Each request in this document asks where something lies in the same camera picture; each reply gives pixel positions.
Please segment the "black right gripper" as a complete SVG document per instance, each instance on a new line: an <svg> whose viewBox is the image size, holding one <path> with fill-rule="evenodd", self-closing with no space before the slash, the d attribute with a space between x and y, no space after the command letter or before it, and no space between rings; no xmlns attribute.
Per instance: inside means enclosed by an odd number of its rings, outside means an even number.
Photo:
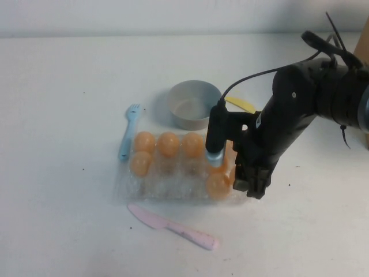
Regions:
<svg viewBox="0 0 369 277"><path fill-rule="evenodd" d="M237 152L233 189L247 191L247 197L261 199L271 184L277 162L288 148L288 131L233 130L232 141Z"/></svg>

